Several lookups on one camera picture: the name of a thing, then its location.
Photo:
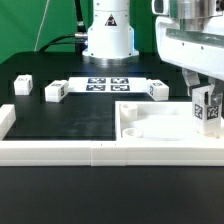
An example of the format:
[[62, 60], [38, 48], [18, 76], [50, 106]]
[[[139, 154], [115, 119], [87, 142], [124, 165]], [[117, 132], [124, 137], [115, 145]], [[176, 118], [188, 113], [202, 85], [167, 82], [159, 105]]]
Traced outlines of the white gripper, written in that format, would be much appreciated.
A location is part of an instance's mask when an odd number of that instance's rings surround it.
[[224, 93], [224, 0], [152, 0], [160, 58], [185, 68], [187, 95], [207, 75], [205, 103], [220, 106]]

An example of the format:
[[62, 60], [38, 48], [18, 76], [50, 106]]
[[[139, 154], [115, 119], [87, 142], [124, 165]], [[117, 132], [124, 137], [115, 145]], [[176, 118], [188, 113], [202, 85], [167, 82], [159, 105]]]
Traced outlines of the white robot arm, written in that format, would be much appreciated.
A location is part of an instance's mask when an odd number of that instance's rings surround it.
[[[93, 23], [88, 29], [86, 61], [121, 64], [138, 56], [129, 24], [130, 0], [93, 0]], [[206, 75], [203, 95], [209, 106], [224, 94], [224, 0], [151, 0], [160, 58], [182, 68], [188, 91]]]

